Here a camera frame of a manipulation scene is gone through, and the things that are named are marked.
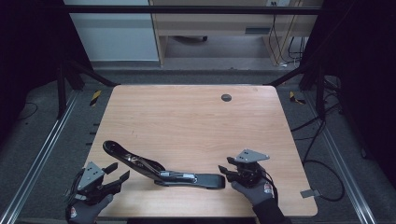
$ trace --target wooden table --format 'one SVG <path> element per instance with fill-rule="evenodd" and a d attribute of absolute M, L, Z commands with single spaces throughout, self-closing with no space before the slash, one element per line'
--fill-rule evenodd
<path fill-rule="evenodd" d="M 230 94 L 224 102 L 221 95 Z M 244 148 L 270 156 L 260 161 L 272 176 L 285 216 L 317 213 L 290 128 L 276 89 L 248 85 L 121 85 L 114 88 L 88 161 L 107 167 L 117 161 L 102 144 L 113 140 L 136 155 L 154 160 L 167 170 L 220 174 L 229 170 L 227 157 Z M 229 183 L 225 189 L 160 187 L 119 162 L 105 182 L 131 170 L 121 193 L 102 217 L 255 217 L 251 204 Z"/>

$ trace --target table surface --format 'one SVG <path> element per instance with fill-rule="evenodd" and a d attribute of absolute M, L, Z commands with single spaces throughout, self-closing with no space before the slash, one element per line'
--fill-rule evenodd
<path fill-rule="evenodd" d="M 224 102 L 222 94 L 232 100 Z M 227 157 L 249 148 L 270 156 L 259 164 L 272 176 L 285 216 L 311 217 L 315 200 L 289 124 L 271 86 L 250 85 L 120 85 L 114 88 L 87 162 L 104 168 L 117 160 L 102 147 L 106 140 L 157 161 L 167 170 L 218 174 L 229 170 Z M 255 217 L 251 204 L 227 182 L 225 189 L 161 187 L 120 161 L 105 176 L 114 181 L 131 170 L 121 193 L 102 217 Z"/>

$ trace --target white wall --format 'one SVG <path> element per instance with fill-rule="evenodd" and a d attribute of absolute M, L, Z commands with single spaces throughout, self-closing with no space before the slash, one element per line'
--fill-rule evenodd
<path fill-rule="evenodd" d="M 64 0 L 66 5 L 146 6 L 148 0 Z M 72 13 L 92 62 L 159 61 L 149 14 Z"/>

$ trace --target gray carpet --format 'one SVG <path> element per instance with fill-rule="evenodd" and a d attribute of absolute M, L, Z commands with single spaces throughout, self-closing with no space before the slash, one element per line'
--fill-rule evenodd
<path fill-rule="evenodd" d="M 260 71 L 125 71 L 108 72 L 104 77 L 122 84 L 262 84 L 268 83 L 282 75 L 282 72 L 263 74 Z M 297 79 L 279 86 L 278 94 L 291 128 L 312 119 L 315 115 L 309 105 L 300 105 L 290 101 L 290 91 L 296 93 L 297 99 L 304 99 L 312 92 L 300 92 L 296 86 Z M 97 130 L 111 94 L 111 88 L 105 87 L 91 78 L 86 78 L 86 86 L 78 97 L 77 105 L 67 121 L 57 144 L 38 178 L 30 197 L 21 210 L 20 218 L 64 219 L 63 194 L 73 181 L 74 175 L 83 166 L 90 150 L 89 143 Z M 89 106 L 96 90 L 102 94 L 95 107 Z M 19 185 L 24 179 L 35 155 L 44 143 L 57 116 L 57 95 L 55 83 L 33 90 L 28 102 L 37 104 L 37 111 L 28 119 L 15 124 L 12 135 L 2 145 L 0 151 L 0 187 L 3 190 L 0 212 L 9 204 Z M 335 98 L 329 98 L 327 106 L 336 104 Z M 26 105 L 23 115 L 29 115 L 34 109 Z M 345 121 L 337 110 L 327 116 L 327 127 L 340 147 L 351 172 L 357 179 L 361 191 L 373 211 L 378 223 L 396 223 L 396 192 L 383 176 L 374 161 L 361 157 L 359 145 Z M 318 125 L 313 123 L 300 131 L 294 132 L 296 139 L 311 137 Z M 308 149 L 310 140 L 296 140 L 301 157 Z M 334 167 L 329 149 L 322 135 L 313 145 L 309 159 L 322 161 Z M 340 183 L 335 176 L 323 166 L 308 163 L 305 166 L 308 180 L 314 189 L 322 195 L 336 198 L 341 193 Z M 340 202 L 332 203 L 316 198 L 318 214 L 310 218 L 295 218 L 294 223 L 360 223 L 348 195 Z"/>

